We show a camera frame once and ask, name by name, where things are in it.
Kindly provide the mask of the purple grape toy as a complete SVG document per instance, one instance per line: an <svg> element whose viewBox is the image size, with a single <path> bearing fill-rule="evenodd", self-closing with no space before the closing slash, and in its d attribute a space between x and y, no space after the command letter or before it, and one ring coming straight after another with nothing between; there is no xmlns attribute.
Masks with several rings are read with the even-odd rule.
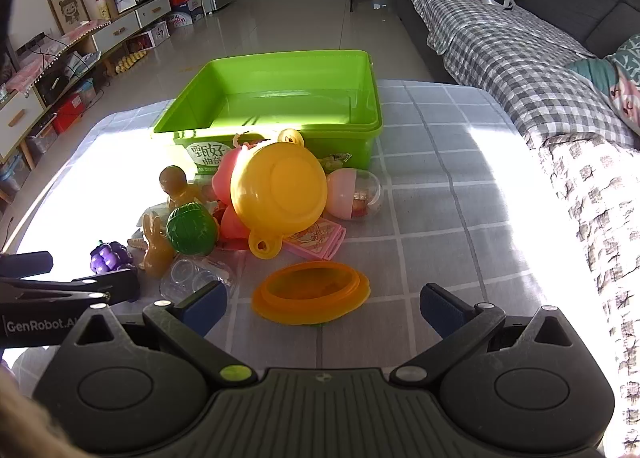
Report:
<svg viewBox="0 0 640 458"><path fill-rule="evenodd" d="M90 252L90 256L90 269L96 275L131 268L134 265L134 259L127 248L117 241L100 242Z"/></svg>

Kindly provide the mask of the tan octopus toy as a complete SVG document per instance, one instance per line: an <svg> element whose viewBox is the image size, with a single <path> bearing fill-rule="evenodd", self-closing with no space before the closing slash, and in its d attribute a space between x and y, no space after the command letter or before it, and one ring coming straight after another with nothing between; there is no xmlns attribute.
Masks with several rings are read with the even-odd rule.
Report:
<svg viewBox="0 0 640 458"><path fill-rule="evenodd" d="M145 213L142 216L142 231L146 249L140 268L148 276L160 279L171 267L176 251L163 231L163 222L159 216Z"/></svg>

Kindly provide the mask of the clear contact lens case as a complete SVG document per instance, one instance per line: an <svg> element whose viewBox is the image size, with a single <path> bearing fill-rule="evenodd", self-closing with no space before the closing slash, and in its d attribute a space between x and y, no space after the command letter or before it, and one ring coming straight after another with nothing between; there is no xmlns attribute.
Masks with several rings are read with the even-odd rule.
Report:
<svg viewBox="0 0 640 458"><path fill-rule="evenodd" d="M160 296L178 304L212 281L223 283L228 294L231 294L235 285L235 274L225 263L179 256L160 278Z"/></svg>

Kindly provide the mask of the green corn husk toy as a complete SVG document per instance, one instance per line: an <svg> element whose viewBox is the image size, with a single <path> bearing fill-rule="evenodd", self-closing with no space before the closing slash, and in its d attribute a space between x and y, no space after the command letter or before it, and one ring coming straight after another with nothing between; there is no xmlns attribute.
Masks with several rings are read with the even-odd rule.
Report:
<svg viewBox="0 0 640 458"><path fill-rule="evenodd" d="M219 227L203 204L190 202L180 205L169 214L166 236L179 254L206 256L215 248Z"/></svg>

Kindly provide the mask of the pink pig toy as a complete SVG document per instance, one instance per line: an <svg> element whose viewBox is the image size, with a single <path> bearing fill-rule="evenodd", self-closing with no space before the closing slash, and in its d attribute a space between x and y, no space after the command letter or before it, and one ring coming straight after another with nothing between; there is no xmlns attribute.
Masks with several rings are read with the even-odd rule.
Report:
<svg viewBox="0 0 640 458"><path fill-rule="evenodd" d="M212 190L217 200L213 217L219 224L219 243L227 250L247 250L250 234L235 213L231 201L231 177L240 152L240 148L227 152L212 178Z"/></svg>

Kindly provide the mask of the orange toy pot lid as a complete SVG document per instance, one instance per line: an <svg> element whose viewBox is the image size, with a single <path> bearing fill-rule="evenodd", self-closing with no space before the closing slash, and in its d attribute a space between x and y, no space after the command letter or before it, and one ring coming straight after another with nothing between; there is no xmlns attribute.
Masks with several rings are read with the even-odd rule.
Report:
<svg viewBox="0 0 640 458"><path fill-rule="evenodd" d="M310 261L270 274L252 294L252 310L285 326L314 326L339 319L369 299L370 280L333 261Z"/></svg>

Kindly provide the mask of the pink card pack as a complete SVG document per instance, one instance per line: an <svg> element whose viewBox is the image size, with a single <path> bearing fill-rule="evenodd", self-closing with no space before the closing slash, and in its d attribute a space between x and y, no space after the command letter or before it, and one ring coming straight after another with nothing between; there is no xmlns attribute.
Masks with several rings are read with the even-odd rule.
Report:
<svg viewBox="0 0 640 458"><path fill-rule="evenodd" d="M331 261L345 237L344 226L320 217L314 225L285 238L283 248L308 261Z"/></svg>

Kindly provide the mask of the yellow toy pot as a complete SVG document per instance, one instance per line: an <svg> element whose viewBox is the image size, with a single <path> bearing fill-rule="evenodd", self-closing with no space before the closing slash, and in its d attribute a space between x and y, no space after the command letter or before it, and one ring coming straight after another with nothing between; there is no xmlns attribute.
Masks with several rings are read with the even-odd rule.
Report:
<svg viewBox="0 0 640 458"><path fill-rule="evenodd" d="M230 181L231 204L248 229L248 248L273 259L283 240L314 225L326 206L326 173L296 129L243 146Z"/></svg>

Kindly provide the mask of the pink clear capsule ball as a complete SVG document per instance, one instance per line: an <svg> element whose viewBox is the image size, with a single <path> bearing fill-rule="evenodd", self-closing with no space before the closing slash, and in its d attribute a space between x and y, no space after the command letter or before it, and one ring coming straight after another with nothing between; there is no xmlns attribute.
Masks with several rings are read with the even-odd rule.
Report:
<svg viewBox="0 0 640 458"><path fill-rule="evenodd" d="M356 221L375 215L383 203L380 180L371 172L339 169L326 176L326 211L343 221Z"/></svg>

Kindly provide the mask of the brown octopus toy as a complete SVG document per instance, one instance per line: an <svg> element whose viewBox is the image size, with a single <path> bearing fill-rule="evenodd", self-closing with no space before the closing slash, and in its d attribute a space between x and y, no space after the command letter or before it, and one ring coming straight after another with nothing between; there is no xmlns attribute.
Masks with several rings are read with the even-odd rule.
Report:
<svg viewBox="0 0 640 458"><path fill-rule="evenodd" d="M186 173L177 165L166 166L160 172L160 187L168 196L168 209L171 211L191 202L206 202L201 188L189 183Z"/></svg>

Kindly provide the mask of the grey checkered tablecloth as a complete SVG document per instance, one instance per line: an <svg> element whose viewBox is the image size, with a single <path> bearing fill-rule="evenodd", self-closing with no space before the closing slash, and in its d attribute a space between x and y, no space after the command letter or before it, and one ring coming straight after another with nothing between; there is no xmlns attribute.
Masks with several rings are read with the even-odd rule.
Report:
<svg viewBox="0 0 640 458"><path fill-rule="evenodd" d="M408 80L386 80L380 96L370 169L382 205L346 223L336 253L370 279L369 300L326 326L278 325L255 314L250 298L296 256L231 252L224 261L234 291L209 339L259 370L390 369L436 343L419 311L421 288L435 282L511 315L561 308L618 388L614 342L576 225L498 104L476 89ZM18 222L14 249L50 252L51 278L67 280L88 273L99 242L137 236L144 211L165 203L160 171L194 170L182 148L154 134L164 110L156 102L112 113L100 103L58 138L47 154L56 174L32 174L23 188L37 203Z"/></svg>

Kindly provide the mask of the white drawer cabinet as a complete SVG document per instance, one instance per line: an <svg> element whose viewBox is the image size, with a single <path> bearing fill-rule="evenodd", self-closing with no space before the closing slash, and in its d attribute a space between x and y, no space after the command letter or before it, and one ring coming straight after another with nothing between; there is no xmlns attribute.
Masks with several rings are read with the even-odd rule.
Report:
<svg viewBox="0 0 640 458"><path fill-rule="evenodd" d="M169 11L169 0L148 0L114 21L87 21L33 51L26 66L6 82L6 99L1 101L1 161L20 149L34 167L26 138L37 123L100 64L114 74L108 56Z"/></svg>

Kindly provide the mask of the green plastic bin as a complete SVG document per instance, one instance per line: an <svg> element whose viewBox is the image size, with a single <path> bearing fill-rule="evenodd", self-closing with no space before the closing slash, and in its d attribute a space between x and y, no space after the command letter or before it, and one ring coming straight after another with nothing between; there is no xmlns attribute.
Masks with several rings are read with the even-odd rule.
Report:
<svg viewBox="0 0 640 458"><path fill-rule="evenodd" d="M369 54L302 50L212 60L154 125L212 175L236 144L294 129L327 171L365 170L383 117Z"/></svg>

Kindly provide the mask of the framed picture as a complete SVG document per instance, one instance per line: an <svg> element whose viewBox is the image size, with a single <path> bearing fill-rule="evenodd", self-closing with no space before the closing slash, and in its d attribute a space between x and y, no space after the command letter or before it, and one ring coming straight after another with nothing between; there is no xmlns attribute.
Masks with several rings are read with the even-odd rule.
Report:
<svg viewBox="0 0 640 458"><path fill-rule="evenodd" d="M84 0L48 0L48 4L62 35L90 20Z"/></svg>

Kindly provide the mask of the checkered sofa blanket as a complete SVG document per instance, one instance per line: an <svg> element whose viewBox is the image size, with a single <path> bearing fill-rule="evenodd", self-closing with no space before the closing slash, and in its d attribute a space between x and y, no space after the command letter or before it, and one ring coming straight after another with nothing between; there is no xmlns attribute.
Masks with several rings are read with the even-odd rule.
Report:
<svg viewBox="0 0 640 458"><path fill-rule="evenodd" d="M596 60L577 40L531 12L481 0L410 0L426 43L460 85L483 89L503 107L526 144L563 135L601 136L631 147L636 134L571 63Z"/></svg>

